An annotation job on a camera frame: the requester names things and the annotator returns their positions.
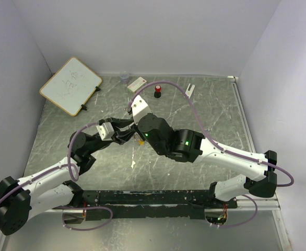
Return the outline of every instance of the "small box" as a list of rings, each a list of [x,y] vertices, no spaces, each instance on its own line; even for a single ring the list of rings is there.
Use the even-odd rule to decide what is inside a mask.
[[[147,83],[147,81],[145,79],[143,79],[142,77],[137,78],[136,80],[134,80],[128,87],[127,89],[129,89],[130,91],[132,91],[133,93],[135,93],[136,91],[138,91],[143,85],[145,85]]]

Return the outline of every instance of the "whiteboard easel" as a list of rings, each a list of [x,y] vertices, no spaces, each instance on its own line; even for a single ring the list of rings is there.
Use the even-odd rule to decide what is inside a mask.
[[[101,82],[95,72],[72,57],[39,92],[69,115],[76,116]]]

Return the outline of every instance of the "white panel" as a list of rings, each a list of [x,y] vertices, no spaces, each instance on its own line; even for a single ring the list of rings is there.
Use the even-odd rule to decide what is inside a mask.
[[[12,1],[0,0],[0,181],[26,166],[51,73]]]
[[[239,75],[279,0],[14,0],[52,72]]]
[[[278,188],[294,250],[306,250],[306,0],[284,0],[240,78],[239,91],[258,152],[278,153],[295,184]],[[278,182],[288,178],[278,174]]]

